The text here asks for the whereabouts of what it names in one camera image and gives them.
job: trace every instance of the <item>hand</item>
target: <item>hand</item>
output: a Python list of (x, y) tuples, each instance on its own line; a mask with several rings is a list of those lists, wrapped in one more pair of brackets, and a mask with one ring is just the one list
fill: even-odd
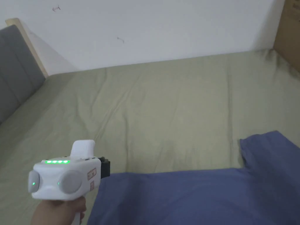
[(71, 225), (77, 212), (81, 223), (85, 211), (84, 197), (74, 201), (43, 200), (33, 213), (31, 225)]

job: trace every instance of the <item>round gray button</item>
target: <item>round gray button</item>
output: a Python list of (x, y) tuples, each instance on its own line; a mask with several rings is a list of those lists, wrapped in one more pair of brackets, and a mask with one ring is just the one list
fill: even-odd
[(28, 176), (28, 192), (34, 193), (38, 191), (40, 186), (40, 174), (35, 170), (29, 172)]
[(62, 192), (72, 194), (80, 188), (81, 182), (81, 175), (79, 172), (68, 171), (60, 177), (58, 187)]

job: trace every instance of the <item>green bed sheet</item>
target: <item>green bed sheet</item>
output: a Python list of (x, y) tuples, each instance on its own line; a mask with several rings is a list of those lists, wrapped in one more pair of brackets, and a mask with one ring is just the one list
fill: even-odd
[(271, 130), (300, 144), (298, 76), (273, 50), (50, 76), (0, 126), (1, 222), (29, 224), (28, 172), (78, 139), (112, 173), (241, 167), (238, 139)]

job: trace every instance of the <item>white handheld device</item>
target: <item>white handheld device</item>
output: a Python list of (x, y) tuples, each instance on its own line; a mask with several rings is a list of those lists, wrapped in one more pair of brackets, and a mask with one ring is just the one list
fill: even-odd
[[(98, 187), (101, 178), (110, 174), (110, 162), (94, 157), (94, 146), (93, 140), (77, 140), (70, 156), (36, 163), (28, 177), (28, 191), (32, 197), (75, 200)], [(106, 175), (101, 175), (101, 161), (106, 164)], [(79, 225), (79, 222), (80, 213), (77, 213), (72, 225)]]

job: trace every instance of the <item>wooden bed frame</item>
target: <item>wooden bed frame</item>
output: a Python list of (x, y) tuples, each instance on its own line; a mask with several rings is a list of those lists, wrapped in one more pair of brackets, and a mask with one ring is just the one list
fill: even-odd
[(35, 48), (33, 47), (33, 45), (31, 43), (31, 41), (30, 41), (30, 39), (29, 39), (29, 37), (28, 37), (28, 35), (27, 35), (27, 33), (26, 33), (26, 31), (25, 31), (25, 29), (24, 29), (24, 27), (23, 27), (23, 25), (22, 25), (22, 23), (20, 21), (20, 19), (19, 18), (12, 18), (12, 19), (5, 20), (5, 22), (6, 22), (7, 26), (11, 26), (11, 25), (16, 25), (17, 26), (17, 28), (19, 29), (21, 35), (23, 36), (23, 38), (24, 38), (27, 46), (29, 47), (29, 50), (31, 51), (34, 59), (36, 60), (39, 68), (41, 69), (43, 75), (45, 76), (45, 78), (47, 78), (48, 77), (48, 73), (47, 73), (47, 71), (46, 71), (46, 69), (45, 69), (42, 61), (38, 57), (38, 54), (35, 51)]

